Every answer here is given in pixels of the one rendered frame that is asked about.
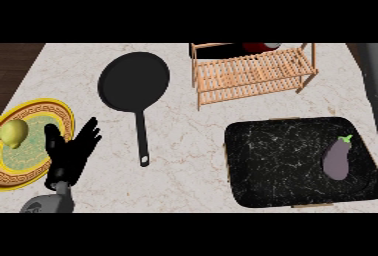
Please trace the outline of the red can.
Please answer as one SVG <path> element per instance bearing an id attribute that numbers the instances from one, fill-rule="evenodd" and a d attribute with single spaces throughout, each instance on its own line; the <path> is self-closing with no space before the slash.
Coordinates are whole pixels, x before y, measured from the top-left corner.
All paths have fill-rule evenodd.
<path id="1" fill-rule="evenodd" d="M 243 43 L 242 48 L 247 53 L 259 54 L 273 51 L 280 47 L 280 43 Z"/>

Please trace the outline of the yellow patterned plate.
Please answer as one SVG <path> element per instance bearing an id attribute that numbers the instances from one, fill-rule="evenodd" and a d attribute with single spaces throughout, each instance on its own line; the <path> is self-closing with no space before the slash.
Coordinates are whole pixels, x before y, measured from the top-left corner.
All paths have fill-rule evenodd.
<path id="1" fill-rule="evenodd" d="M 51 98 L 19 104 L 0 116 L 0 126 L 10 120 L 23 120 L 29 131 L 16 149 L 0 141 L 0 191 L 29 185 L 48 171 L 51 160 L 44 149 L 44 125 L 56 125 L 66 141 L 73 137 L 75 128 L 73 113 L 67 105 Z"/>

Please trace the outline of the yellow-green lemon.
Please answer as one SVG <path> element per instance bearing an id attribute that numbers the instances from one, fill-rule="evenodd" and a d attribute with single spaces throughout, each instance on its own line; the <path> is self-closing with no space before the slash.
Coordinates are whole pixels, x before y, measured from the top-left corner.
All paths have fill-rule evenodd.
<path id="1" fill-rule="evenodd" d="M 0 140 L 11 149 L 20 146 L 27 136 L 27 124 L 23 120 L 11 120 L 0 127 Z"/>

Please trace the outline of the black frying pan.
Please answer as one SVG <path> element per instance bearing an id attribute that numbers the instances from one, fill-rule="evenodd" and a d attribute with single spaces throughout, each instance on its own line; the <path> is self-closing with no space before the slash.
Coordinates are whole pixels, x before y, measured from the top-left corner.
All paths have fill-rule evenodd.
<path id="1" fill-rule="evenodd" d="M 134 113 L 141 167 L 149 165 L 143 111 L 163 95 L 168 82 L 168 66 L 149 52 L 119 56 L 106 65 L 97 81 L 97 93 L 104 105 L 116 111 Z"/>

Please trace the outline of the dark grey appliance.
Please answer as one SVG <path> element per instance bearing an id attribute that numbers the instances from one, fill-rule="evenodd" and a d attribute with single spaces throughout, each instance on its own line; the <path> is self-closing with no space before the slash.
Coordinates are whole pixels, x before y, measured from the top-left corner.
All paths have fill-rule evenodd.
<path id="1" fill-rule="evenodd" d="M 357 44 L 366 97 L 370 102 L 378 131 L 378 43 Z"/>

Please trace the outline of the black marble tray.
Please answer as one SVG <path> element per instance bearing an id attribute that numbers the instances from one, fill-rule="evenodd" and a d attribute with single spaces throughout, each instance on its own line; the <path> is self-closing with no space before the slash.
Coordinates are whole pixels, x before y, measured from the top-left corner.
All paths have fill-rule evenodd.
<path id="1" fill-rule="evenodd" d="M 330 145 L 349 139 L 349 172 L 336 181 L 323 172 Z M 378 165 L 351 122 L 342 117 L 230 124 L 224 146 L 237 204 L 264 208 L 378 199 Z"/>

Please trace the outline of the wooden tiered shelf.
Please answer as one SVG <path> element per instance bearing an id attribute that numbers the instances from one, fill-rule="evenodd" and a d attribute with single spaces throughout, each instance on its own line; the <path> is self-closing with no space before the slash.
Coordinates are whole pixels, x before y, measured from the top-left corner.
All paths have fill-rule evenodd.
<path id="1" fill-rule="evenodd" d="M 197 50 L 225 43 L 190 43 L 191 87 L 197 106 L 293 90 L 299 93 L 318 74 L 315 44 L 233 58 L 199 61 Z"/>

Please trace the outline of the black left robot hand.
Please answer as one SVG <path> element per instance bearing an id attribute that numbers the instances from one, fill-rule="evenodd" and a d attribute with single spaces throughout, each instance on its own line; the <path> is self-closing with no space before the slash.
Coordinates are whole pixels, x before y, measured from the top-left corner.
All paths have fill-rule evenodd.
<path id="1" fill-rule="evenodd" d="M 101 139 L 98 131 L 94 117 L 89 118 L 76 137 L 69 141 L 64 141 L 53 124 L 44 126 L 45 152 L 51 160 L 44 182 L 47 189 L 56 190 L 60 181 L 66 182 L 69 186 L 75 185 L 87 159 Z"/>

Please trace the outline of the purple eggplant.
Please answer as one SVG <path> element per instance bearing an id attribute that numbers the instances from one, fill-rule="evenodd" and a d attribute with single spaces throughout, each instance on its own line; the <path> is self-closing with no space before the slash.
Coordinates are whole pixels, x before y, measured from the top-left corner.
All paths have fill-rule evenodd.
<path id="1" fill-rule="evenodd" d="M 339 136 L 324 151 L 321 159 L 323 173 L 332 180 L 341 181 L 348 175 L 348 152 L 352 135 Z"/>

